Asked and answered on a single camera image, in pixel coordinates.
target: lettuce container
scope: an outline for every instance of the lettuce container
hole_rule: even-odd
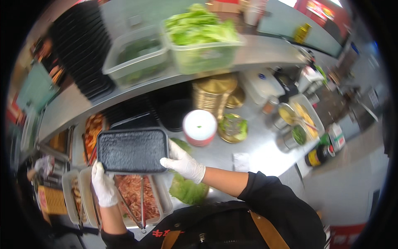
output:
[[[164,21],[160,24],[167,47],[172,51],[174,62],[181,74],[225,69],[232,66],[236,51],[246,44],[242,35],[238,34],[236,42],[212,42],[179,46],[174,44],[166,33]]]
[[[121,54],[128,53],[126,52],[128,46],[145,44],[146,40],[158,41],[159,45],[145,49],[145,54],[142,56],[118,63]],[[156,78],[158,73],[166,68],[167,50],[156,26],[134,30],[115,39],[103,64],[102,73],[108,75],[120,88]]]

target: metal shelf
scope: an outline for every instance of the metal shelf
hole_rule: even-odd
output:
[[[166,86],[222,73],[259,67],[304,65],[305,57],[285,40],[257,35],[244,35],[247,44],[236,54],[234,66],[227,70],[181,75],[170,65],[160,77],[141,82],[127,89],[116,88],[109,95],[90,102],[75,84],[59,94],[45,109],[37,140],[46,143],[71,125],[122,101]]]

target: stainless steel counter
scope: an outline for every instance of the stainless steel counter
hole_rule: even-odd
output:
[[[109,95],[94,102],[90,102],[82,95],[75,84],[69,86],[46,107],[37,138],[38,142],[47,142],[59,132],[105,108],[166,86],[250,68],[304,64],[304,57],[284,40],[257,35],[244,35],[244,37],[247,43],[237,51],[234,66],[229,70],[181,75],[171,63],[158,78],[141,82],[127,89],[116,88]]]
[[[268,176],[280,176],[297,160],[303,158],[319,141],[308,142],[302,147],[295,148],[288,152],[283,152],[280,140],[280,133],[270,122],[270,117],[263,114],[261,106],[255,104],[253,100],[246,96],[245,104],[238,109],[225,109],[226,113],[240,115],[248,121],[248,137],[245,141],[237,144],[227,143],[216,135],[213,141],[205,147],[192,147],[192,157],[205,166],[219,169],[233,170],[233,153],[248,153],[250,155],[250,171],[261,171]],[[183,132],[170,132],[169,137],[176,137],[186,141]],[[166,187],[169,189],[173,179],[172,173],[162,176]],[[173,209],[186,207],[178,199],[171,197]],[[217,189],[210,188],[206,202],[224,202],[236,200],[236,198],[225,194]]]

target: marinated meat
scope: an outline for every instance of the marinated meat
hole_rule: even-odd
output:
[[[135,217],[141,220],[141,177],[139,175],[116,175],[116,181],[118,183],[118,188],[123,196],[126,204],[129,206],[130,210],[133,212]],[[132,220],[126,207],[123,205],[123,210],[127,216]],[[152,192],[152,187],[150,185],[148,177],[144,177],[144,210],[145,210],[145,220],[149,220],[155,217],[159,217],[159,209],[156,204],[155,196]]]
[[[82,215],[82,221],[83,223],[87,221],[86,213],[83,211],[83,214],[80,210],[81,203],[82,203],[82,198],[80,195],[80,190],[79,190],[79,184],[77,178],[72,179],[72,196],[74,197],[75,203],[76,203],[76,208],[77,208],[77,213],[78,215]]]
[[[91,115],[86,121],[86,132],[84,134],[84,139],[86,141],[86,150],[87,157],[90,159],[91,154],[93,153],[94,147],[97,143],[97,136],[102,131],[104,116],[102,114],[97,113]],[[84,162],[86,162],[86,157],[83,153]]]

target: yellow sauce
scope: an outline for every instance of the yellow sauce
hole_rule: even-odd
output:
[[[306,111],[304,111],[304,109],[302,108],[301,105],[299,105],[298,103],[295,103],[296,106],[296,111],[298,112],[298,114],[309,124],[315,126],[314,121],[311,119],[310,115],[308,115],[308,113]],[[318,132],[310,127],[308,127],[308,132],[310,133],[312,138],[316,138],[318,136]]]
[[[278,112],[279,112],[279,115],[281,116],[281,118],[286,121],[286,123],[288,123],[288,124],[293,123],[293,120],[291,119],[292,116],[285,108],[279,108]]]

